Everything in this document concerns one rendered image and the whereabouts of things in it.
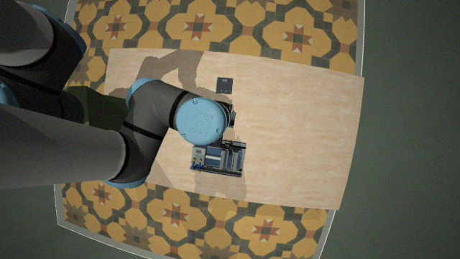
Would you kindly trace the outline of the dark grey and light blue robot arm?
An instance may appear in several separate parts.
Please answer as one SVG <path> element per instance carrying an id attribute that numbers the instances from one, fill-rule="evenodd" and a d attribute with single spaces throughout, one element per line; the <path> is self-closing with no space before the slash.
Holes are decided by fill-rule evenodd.
<path id="1" fill-rule="evenodd" d="M 129 87 L 119 132 L 83 124 L 82 104 L 62 89 L 86 49 L 52 12 L 0 0 L 0 190 L 85 181 L 139 187 L 168 128 L 191 144 L 221 147 L 227 107 L 148 77 Z"/>

